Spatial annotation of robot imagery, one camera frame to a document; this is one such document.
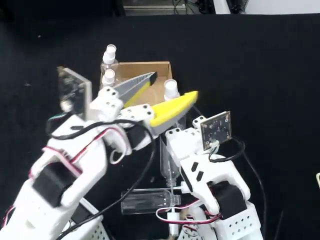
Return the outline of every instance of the plastic bottle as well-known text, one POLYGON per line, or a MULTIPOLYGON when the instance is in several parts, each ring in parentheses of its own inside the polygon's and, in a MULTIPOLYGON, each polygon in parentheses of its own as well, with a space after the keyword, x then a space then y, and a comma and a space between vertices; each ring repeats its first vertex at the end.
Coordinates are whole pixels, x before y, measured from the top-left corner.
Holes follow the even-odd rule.
POLYGON ((101 82, 101 87, 103 86, 102 85, 102 80, 103 80, 103 77, 106 73, 106 71, 108 69, 112 69, 114 72, 115 72, 115 81, 114 81, 114 84, 117 84, 120 82, 120 77, 119 77, 119 73, 117 72, 118 70, 118 67, 119 67, 119 62, 117 61, 116 59, 116 46, 113 45, 113 44, 109 44, 107 47, 106 47, 106 50, 103 54, 103 57, 102 57, 102 62, 101 62, 101 65, 100 65, 100 69, 101 69, 101 76, 100 76, 100 82, 101 82))
MULTIPOLYGON (((178 97, 180 97, 180 94, 178 92, 177 82, 173 79, 166 80, 164 82, 164 100, 170 101, 178 97)), ((184 130, 186 128, 186 117, 182 117, 173 127, 184 130)), ((166 185, 168 187, 175 187, 177 184, 176 179, 179 177, 180 171, 167 150, 166 137, 163 134, 159 138, 159 148, 161 174, 166 179, 166 185)))
POLYGON ((151 214, 159 208, 181 204, 180 195, 162 189, 135 189, 121 202, 123 215, 151 214))

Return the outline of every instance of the white robotic arm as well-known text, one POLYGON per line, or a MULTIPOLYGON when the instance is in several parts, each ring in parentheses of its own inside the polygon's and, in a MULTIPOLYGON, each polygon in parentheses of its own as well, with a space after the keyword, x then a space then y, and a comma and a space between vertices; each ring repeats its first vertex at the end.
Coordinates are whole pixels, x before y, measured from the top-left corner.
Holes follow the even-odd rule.
MULTIPOLYGON (((196 118, 194 128, 175 128, 165 133, 167 149, 180 167, 185 181, 183 185, 187 186, 183 193, 191 193, 199 199, 210 215, 222 215, 221 219, 210 224, 190 225, 191 228, 196 227, 198 232, 193 239, 200 236, 203 240, 262 240, 256 208, 249 202, 251 194, 248 185, 232 161, 216 162, 225 158, 217 154, 208 158, 209 151, 213 149, 203 150, 201 120, 206 118, 196 118)), ((199 204, 191 205, 189 213, 195 221, 207 220, 208 217, 199 204)), ((182 230, 178 240, 189 239, 192 231, 187 231, 189 233, 182 230)))
MULTIPOLYGON (((86 106, 81 111, 85 120, 72 115, 52 133, 55 137, 48 141, 43 148, 43 155, 31 167, 29 179, 22 185, 13 204, 15 210, 0 230, 1 240, 56 240, 75 213, 79 202, 84 201, 85 194, 106 174, 108 160, 103 139, 114 149, 110 158, 114 152, 119 152, 122 153, 122 159, 130 155, 132 150, 144 148, 172 126, 191 108, 198 96, 195 91, 152 107, 143 104, 123 109, 124 99, 130 99, 131 95, 140 93, 140 89, 150 85, 149 78, 155 73, 120 84, 117 89, 122 90, 122 93, 116 88, 105 87, 90 103, 88 96, 91 93, 84 95, 86 88, 83 87, 84 83, 85 86, 91 86, 88 80, 67 68, 60 71, 60 77, 66 76, 63 79, 66 91, 69 91, 70 86, 74 90, 76 84, 77 91, 72 94, 64 92, 65 96, 74 101, 78 96, 85 99, 86 106), (56 137, 70 136, 97 122, 102 124, 75 137, 63 140, 56 137), (144 130, 133 123, 143 126, 144 130)), ((64 108, 69 107, 68 101, 66 99, 61 103, 64 108)), ((117 162, 119 159, 110 159, 112 164, 117 162)), ((89 224, 85 223, 77 231, 83 232, 89 224)), ((79 234, 77 238, 88 239, 90 232, 84 232, 84 235, 79 234)))

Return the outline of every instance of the black tabletop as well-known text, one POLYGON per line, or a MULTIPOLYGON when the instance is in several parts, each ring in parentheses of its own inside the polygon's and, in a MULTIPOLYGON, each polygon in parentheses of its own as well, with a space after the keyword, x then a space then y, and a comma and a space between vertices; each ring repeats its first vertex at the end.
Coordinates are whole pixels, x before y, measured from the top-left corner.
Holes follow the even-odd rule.
MULTIPOLYGON (((231 111, 232 132, 265 184, 267 239, 317 239, 320 234, 320 15, 148 16, 0 24, 0 213, 10 206, 46 144, 46 120, 60 112, 57 66, 99 87, 107 44, 120 62, 170 61, 181 92, 199 91, 207 117, 231 111)), ((86 196, 102 209, 139 176, 150 148, 134 153, 86 196)), ((246 162, 235 161, 262 215, 259 185, 246 162)), ((163 186, 156 161, 141 187, 163 186)), ((117 205, 104 223, 116 239, 166 237, 153 215, 125 216, 117 205)))

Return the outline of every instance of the circuit board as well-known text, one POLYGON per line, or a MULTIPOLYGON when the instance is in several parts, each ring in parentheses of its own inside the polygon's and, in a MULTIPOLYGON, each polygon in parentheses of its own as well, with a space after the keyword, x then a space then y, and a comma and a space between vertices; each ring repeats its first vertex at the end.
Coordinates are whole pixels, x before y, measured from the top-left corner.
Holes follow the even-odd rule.
POLYGON ((203 150, 210 149, 210 143, 220 144, 231 139, 230 111, 224 111, 200 122, 203 150))
POLYGON ((91 82, 69 68, 58 67, 60 104, 68 102, 71 112, 86 119, 92 101, 91 82))

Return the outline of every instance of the yellow plastic piece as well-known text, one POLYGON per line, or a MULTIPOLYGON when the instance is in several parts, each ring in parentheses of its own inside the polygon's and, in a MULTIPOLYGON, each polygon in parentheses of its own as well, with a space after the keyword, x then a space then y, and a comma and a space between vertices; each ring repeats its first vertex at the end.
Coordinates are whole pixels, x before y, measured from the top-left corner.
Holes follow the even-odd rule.
POLYGON ((134 103, 136 101, 136 99, 140 96, 140 94, 142 94, 142 92, 146 89, 150 87, 150 81, 148 81, 145 85, 143 85, 136 93, 135 95, 133 95, 125 104, 124 107, 127 108, 129 106, 131 106, 132 103, 134 103))
POLYGON ((155 118, 150 120, 150 126, 156 127, 170 121, 191 104, 195 103, 197 98, 198 91, 191 91, 185 93, 183 96, 152 106, 151 108, 154 111, 155 118))

